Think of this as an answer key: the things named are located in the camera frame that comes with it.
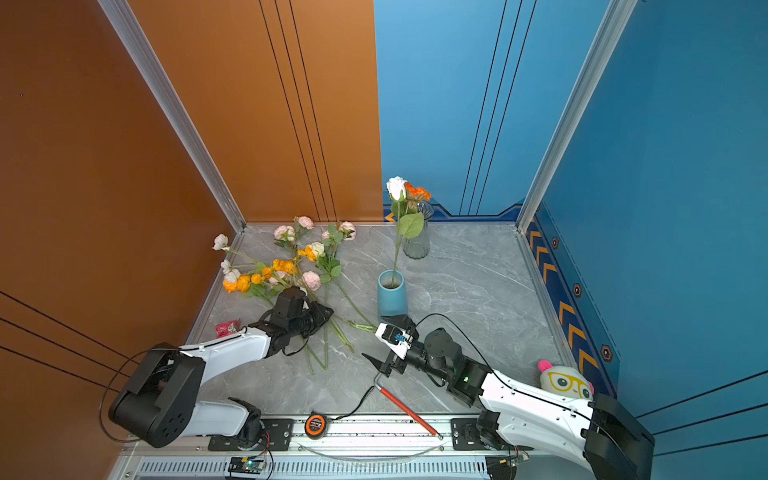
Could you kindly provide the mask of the blue ceramic cylinder vase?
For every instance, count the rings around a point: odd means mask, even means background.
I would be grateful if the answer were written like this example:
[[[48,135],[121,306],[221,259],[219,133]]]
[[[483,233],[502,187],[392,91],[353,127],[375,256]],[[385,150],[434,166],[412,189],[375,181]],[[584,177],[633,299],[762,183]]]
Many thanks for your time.
[[[377,308],[379,317],[408,313],[405,279],[400,271],[387,270],[378,277]]]

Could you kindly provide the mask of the orange gerbera flower stem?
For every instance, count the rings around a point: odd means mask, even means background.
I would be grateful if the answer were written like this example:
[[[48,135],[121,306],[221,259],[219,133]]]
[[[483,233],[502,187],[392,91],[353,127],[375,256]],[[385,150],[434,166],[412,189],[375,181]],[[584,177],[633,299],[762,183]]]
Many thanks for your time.
[[[401,247],[406,239],[412,239],[416,237],[422,230],[424,217],[421,212],[418,211],[418,203],[420,201],[429,201],[431,194],[422,187],[415,187],[406,180],[407,190],[407,209],[403,210],[403,216],[400,219],[400,234],[401,234]]]

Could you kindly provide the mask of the white rose flower stem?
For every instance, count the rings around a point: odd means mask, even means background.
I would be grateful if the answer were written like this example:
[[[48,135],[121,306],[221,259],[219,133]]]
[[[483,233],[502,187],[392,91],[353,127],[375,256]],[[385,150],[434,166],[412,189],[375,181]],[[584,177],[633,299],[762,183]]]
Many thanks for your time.
[[[397,262],[399,257],[399,251],[402,243],[399,222],[401,217],[403,216],[403,210],[407,209],[406,180],[400,176],[392,177],[387,181],[386,188],[391,200],[391,212],[394,215],[396,220],[394,264],[393,264],[392,274],[390,276],[390,280],[388,284],[389,287],[394,288],[397,283],[396,268],[397,268]]]

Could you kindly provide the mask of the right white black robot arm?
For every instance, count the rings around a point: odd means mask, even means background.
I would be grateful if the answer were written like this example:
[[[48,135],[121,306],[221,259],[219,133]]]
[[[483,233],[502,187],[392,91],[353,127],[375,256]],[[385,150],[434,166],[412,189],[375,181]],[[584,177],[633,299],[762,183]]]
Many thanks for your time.
[[[456,400],[480,404],[480,443],[509,453],[543,452],[568,460],[597,479],[649,479],[653,435],[614,397],[591,391],[571,395],[516,381],[466,356],[443,328],[418,339],[415,326],[381,323],[376,338],[390,352],[370,361],[384,376],[409,366],[433,377]]]

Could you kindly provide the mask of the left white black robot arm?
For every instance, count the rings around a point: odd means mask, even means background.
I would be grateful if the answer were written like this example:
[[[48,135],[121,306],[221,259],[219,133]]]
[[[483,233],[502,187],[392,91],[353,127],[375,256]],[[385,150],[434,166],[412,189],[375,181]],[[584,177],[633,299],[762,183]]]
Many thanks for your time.
[[[141,354],[107,417],[155,448],[195,436],[223,437],[238,448],[251,448],[265,434],[261,410],[234,397],[201,400],[200,388],[241,365],[283,352],[295,337],[308,340],[333,315],[332,308],[290,287],[258,321],[233,334],[178,348],[158,344]]]

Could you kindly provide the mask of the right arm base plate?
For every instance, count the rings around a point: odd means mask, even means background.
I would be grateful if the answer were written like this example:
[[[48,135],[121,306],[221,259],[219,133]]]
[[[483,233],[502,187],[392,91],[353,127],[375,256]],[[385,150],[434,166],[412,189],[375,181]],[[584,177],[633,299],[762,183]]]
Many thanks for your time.
[[[450,420],[451,440],[455,451],[494,450],[517,452],[533,451],[532,447],[512,445],[498,434],[478,427],[476,417],[456,417]]]

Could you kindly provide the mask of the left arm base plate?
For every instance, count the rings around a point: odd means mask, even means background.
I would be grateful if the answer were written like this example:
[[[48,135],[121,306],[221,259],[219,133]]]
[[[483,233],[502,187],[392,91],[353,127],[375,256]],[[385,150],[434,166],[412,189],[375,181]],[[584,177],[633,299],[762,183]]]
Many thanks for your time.
[[[290,448],[294,421],[290,418],[267,418],[261,420],[261,431],[257,438],[248,443],[234,437],[212,436],[208,443],[208,450],[213,452],[223,451],[256,451],[260,452],[268,445],[274,452],[287,452]]]

